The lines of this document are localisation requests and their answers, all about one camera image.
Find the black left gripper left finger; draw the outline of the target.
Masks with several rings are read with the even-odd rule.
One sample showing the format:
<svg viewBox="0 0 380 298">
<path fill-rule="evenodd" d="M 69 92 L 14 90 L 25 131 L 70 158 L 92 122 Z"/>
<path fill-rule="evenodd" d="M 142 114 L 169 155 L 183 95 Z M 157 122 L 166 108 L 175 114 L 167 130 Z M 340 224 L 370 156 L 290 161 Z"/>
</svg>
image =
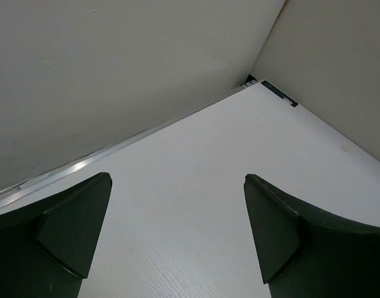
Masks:
<svg viewBox="0 0 380 298">
<path fill-rule="evenodd" d="M 0 215 L 0 297 L 77 297 L 111 190 L 110 174 L 98 173 Z"/>
</svg>

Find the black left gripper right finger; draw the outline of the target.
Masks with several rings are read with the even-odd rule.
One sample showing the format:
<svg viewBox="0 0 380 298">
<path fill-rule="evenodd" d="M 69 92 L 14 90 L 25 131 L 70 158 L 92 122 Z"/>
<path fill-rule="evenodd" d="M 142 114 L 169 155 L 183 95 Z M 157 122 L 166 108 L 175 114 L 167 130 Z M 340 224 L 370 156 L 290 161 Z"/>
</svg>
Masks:
<svg viewBox="0 0 380 298">
<path fill-rule="evenodd" d="M 329 213 L 254 174 L 244 193 L 272 297 L 380 297 L 380 227 Z"/>
</svg>

